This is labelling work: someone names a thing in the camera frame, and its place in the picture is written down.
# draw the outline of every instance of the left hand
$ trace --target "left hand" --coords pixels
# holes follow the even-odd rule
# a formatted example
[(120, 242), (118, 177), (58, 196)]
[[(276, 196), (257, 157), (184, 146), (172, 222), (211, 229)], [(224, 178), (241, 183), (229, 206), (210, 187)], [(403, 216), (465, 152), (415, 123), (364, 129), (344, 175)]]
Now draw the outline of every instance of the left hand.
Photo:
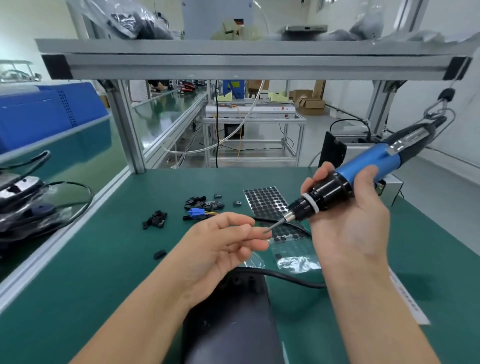
[(189, 309), (212, 294), (229, 271), (250, 259), (252, 251), (268, 249), (272, 233), (254, 224), (251, 217), (233, 212), (200, 221), (158, 266), (175, 280)]

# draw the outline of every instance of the forearm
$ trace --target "forearm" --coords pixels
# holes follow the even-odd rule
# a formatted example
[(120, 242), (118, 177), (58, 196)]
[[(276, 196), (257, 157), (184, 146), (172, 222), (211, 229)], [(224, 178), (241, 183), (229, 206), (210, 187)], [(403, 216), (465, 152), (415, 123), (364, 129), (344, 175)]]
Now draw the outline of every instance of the forearm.
[(188, 312), (169, 276), (160, 264), (71, 363), (160, 363)]
[(351, 363), (439, 363), (386, 264), (325, 267), (324, 275)]

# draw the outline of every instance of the blue connector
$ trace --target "blue connector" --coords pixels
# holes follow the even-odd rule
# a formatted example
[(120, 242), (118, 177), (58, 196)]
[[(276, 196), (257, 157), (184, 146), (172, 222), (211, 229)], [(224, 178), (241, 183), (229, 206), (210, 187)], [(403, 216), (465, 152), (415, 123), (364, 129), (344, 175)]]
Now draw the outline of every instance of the blue connector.
[(195, 218), (197, 216), (203, 216), (205, 215), (205, 209), (204, 208), (191, 208), (188, 211), (189, 215), (191, 218)]

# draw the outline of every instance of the white ring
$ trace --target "white ring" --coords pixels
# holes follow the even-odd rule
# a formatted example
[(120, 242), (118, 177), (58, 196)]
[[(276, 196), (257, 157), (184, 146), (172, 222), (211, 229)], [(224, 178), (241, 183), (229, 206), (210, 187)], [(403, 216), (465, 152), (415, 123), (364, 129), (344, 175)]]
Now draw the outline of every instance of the white ring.
[(307, 200), (308, 202), (310, 202), (310, 205), (313, 207), (313, 209), (315, 210), (315, 214), (318, 214), (320, 212), (320, 209), (318, 208), (317, 204), (315, 203), (315, 201), (313, 200), (313, 198), (308, 194), (308, 193), (304, 193), (302, 195), (303, 197), (305, 197), (305, 200)]

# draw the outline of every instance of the electric screwdriver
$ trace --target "electric screwdriver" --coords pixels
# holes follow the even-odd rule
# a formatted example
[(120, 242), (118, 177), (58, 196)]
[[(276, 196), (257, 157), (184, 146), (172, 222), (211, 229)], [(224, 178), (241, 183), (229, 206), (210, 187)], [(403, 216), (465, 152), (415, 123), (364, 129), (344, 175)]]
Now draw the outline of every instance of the electric screwdriver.
[(268, 231), (284, 222), (305, 220), (352, 198), (355, 177), (366, 166), (378, 167), (374, 178), (374, 182), (378, 182), (426, 147), (434, 138), (436, 129), (445, 121), (446, 117), (440, 116), (430, 123), (414, 124), (373, 145), (314, 184), (288, 206), (288, 212)]

